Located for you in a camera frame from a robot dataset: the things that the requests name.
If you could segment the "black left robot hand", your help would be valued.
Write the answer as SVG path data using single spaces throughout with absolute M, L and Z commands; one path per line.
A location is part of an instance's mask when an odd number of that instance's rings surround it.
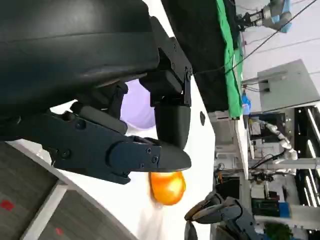
M 189 169 L 191 75 L 141 0 L 0 3 L 0 138 L 42 145 L 57 169 L 122 185 Z M 132 80 L 150 93 L 157 139 L 126 134 Z

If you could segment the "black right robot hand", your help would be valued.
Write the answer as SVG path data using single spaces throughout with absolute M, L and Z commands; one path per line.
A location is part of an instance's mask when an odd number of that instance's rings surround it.
M 223 199 L 211 191 L 184 216 L 184 239 L 199 238 L 194 223 L 211 226 L 211 240 L 262 240 L 255 230 L 254 217 L 236 198 Z

